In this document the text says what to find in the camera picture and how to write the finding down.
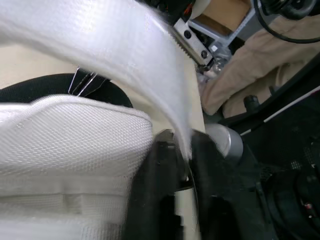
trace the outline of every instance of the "white fabric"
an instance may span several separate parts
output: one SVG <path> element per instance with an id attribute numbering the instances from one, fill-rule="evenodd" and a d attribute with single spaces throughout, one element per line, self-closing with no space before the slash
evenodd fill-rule
<path id="1" fill-rule="evenodd" d="M 46 97 L 7 115 L 0 122 L 0 235 L 118 239 L 132 177 L 151 144 L 145 113 L 87 98 Z"/>
<path id="2" fill-rule="evenodd" d="M 191 156 L 184 53 L 134 0 L 1 0 L 0 33 L 11 41 L 131 86 L 170 120 Z"/>

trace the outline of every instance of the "beige fabric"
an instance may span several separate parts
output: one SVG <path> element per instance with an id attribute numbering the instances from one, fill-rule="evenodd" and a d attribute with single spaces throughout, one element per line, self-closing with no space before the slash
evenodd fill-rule
<path id="1" fill-rule="evenodd" d="M 320 15 L 300 21 L 277 17 L 270 27 L 290 38 L 316 38 L 320 36 Z M 290 43 L 262 29 L 236 51 L 217 79 L 207 83 L 202 107 L 213 115 L 226 102 L 223 107 L 226 118 L 244 113 L 245 96 L 256 95 L 263 103 L 270 97 L 270 86 L 285 84 L 319 52 L 320 42 Z"/>

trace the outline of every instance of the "machine part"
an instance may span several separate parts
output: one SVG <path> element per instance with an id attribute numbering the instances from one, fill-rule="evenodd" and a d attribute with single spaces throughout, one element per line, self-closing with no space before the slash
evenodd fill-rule
<path id="1" fill-rule="evenodd" d="M 205 131 L 215 142 L 224 159 L 236 166 L 244 151 L 244 144 L 240 135 L 221 124 L 209 124 Z"/>
<path id="2" fill-rule="evenodd" d="M 259 100 L 255 95 L 246 96 L 243 99 L 243 103 L 247 112 L 253 112 L 260 105 Z"/>
<path id="3" fill-rule="evenodd" d="M 290 20 L 301 20 L 308 16 L 314 9 L 318 0 L 300 0 L 302 6 L 297 9 L 292 0 L 261 0 L 263 10 L 267 15 L 280 14 Z"/>
<path id="4" fill-rule="evenodd" d="M 215 42 L 220 43 L 223 45 L 223 47 L 228 47 L 230 43 L 237 37 L 237 35 L 242 31 L 243 28 L 248 24 L 248 22 L 255 16 L 255 9 L 251 8 L 251 10 L 248 12 L 246 17 L 243 19 L 242 23 L 239 25 L 239 27 L 229 36 L 223 36 L 220 33 L 213 31 L 208 26 L 198 22 L 197 20 L 189 20 L 188 25 L 191 28 L 194 28 L 198 30 L 199 32 L 209 36 L 210 38 L 214 39 Z"/>
<path id="5" fill-rule="evenodd" d="M 192 30 L 188 24 L 181 18 L 176 22 L 173 29 L 169 31 L 175 41 L 180 47 L 189 55 L 195 63 L 201 68 L 210 65 L 213 60 L 213 56 L 201 43 L 195 34 L 192 34 Z M 207 52 L 207 57 L 202 57 L 202 52 Z"/>
<path id="6" fill-rule="evenodd" d="M 312 11 L 313 7 L 315 6 L 317 0 L 306 0 L 305 1 L 306 4 L 308 4 L 309 6 L 309 10 L 310 12 Z M 274 37 L 280 39 L 280 40 L 283 40 L 283 41 L 286 41 L 286 42 L 289 42 L 289 43 L 294 43 L 294 44 L 312 44 L 312 43 L 317 43 L 317 42 L 320 42 L 320 37 L 315 37 L 315 38 L 310 38 L 310 39 L 294 39 L 294 38 L 290 38 L 290 37 L 287 37 L 287 36 L 284 36 L 282 34 L 279 34 L 278 32 L 272 30 L 268 24 L 266 23 L 266 21 L 264 20 L 264 18 L 262 17 L 262 14 L 259 10 L 259 3 L 258 3 L 258 0 L 253 0 L 253 6 L 254 6 L 254 9 L 255 9 L 255 13 L 256 13 L 256 17 L 259 21 L 259 23 L 262 25 L 262 27 L 268 32 L 270 33 L 271 35 L 273 35 Z M 283 14 L 280 12 L 281 15 L 283 15 L 285 18 L 289 18 L 291 16 L 294 16 L 294 15 L 297 15 L 297 10 L 294 10 L 294 8 L 292 7 L 289 7 L 289 5 L 286 6 L 287 11 L 285 11 Z"/>
<path id="7" fill-rule="evenodd" d="M 308 181 L 305 171 L 306 169 L 277 173 L 267 181 L 264 191 L 271 216 L 279 226 L 297 240 L 318 240 L 320 238 L 317 214 L 319 205 L 316 203 L 319 202 L 317 198 L 320 184 L 317 177 L 312 182 Z"/>
<path id="8" fill-rule="evenodd" d="M 75 78 L 79 71 L 84 71 L 84 70 L 83 69 L 81 70 L 79 66 L 76 68 L 71 84 L 68 89 L 68 94 L 75 95 L 77 97 L 85 97 L 93 93 L 94 91 L 98 90 L 106 81 L 105 78 L 103 78 L 102 80 L 100 78 L 96 78 L 96 76 L 98 75 L 96 72 L 91 72 L 91 73 L 88 72 L 84 76 L 84 78 L 79 82 L 79 84 L 77 84 L 75 88 L 73 88 Z"/>

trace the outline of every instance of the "black plastic part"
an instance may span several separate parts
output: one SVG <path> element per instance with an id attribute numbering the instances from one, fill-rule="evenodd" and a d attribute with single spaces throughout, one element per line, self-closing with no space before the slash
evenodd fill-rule
<path id="1" fill-rule="evenodd" d="M 179 190 L 177 148 L 170 130 L 154 139 L 131 184 L 123 240 L 180 240 L 183 227 L 175 215 Z"/>
<path id="2" fill-rule="evenodd" d="M 78 85 L 86 74 L 79 72 L 74 79 L 74 85 Z M 49 95 L 68 94 L 73 76 L 74 73 L 47 75 L 8 86 L 0 90 L 0 103 L 30 103 Z M 95 80 L 103 84 L 86 98 L 127 108 L 133 107 L 128 96 L 118 86 L 99 75 Z"/>
<path id="3" fill-rule="evenodd" d="M 310 38 L 310 39 L 295 39 L 295 38 L 290 38 L 290 37 L 284 36 L 284 35 L 276 32 L 276 31 L 274 31 L 273 29 L 271 29 L 268 26 L 268 24 L 266 23 L 266 21 L 262 17 L 262 14 L 261 14 L 260 9 L 259 9 L 258 0 L 253 0 L 253 7 L 254 7 L 254 10 L 255 10 L 256 17 L 257 17 L 259 23 L 261 24 L 261 26 L 268 33 L 270 33 L 272 36 L 274 36 L 275 38 L 283 40 L 283 41 L 286 41 L 286 42 L 289 42 L 289 43 L 294 43 L 294 44 L 312 44 L 312 43 L 320 42 L 320 37 L 315 37 L 315 38 Z"/>
<path id="4" fill-rule="evenodd" d="M 291 4 L 288 4 L 280 10 L 280 14 L 290 20 L 301 20 L 311 13 L 317 1 L 318 0 L 304 0 L 302 1 L 302 7 L 299 9 L 295 8 Z"/>
<path id="5" fill-rule="evenodd" d="M 265 187 L 269 210 L 273 219 L 293 237 L 318 240 L 320 234 L 313 228 L 296 189 L 300 174 L 300 171 L 291 170 L 272 176 Z"/>
<path id="6" fill-rule="evenodd" d="M 243 99 L 243 103 L 247 112 L 252 113 L 257 107 L 259 107 L 259 100 L 257 96 L 249 95 Z"/>

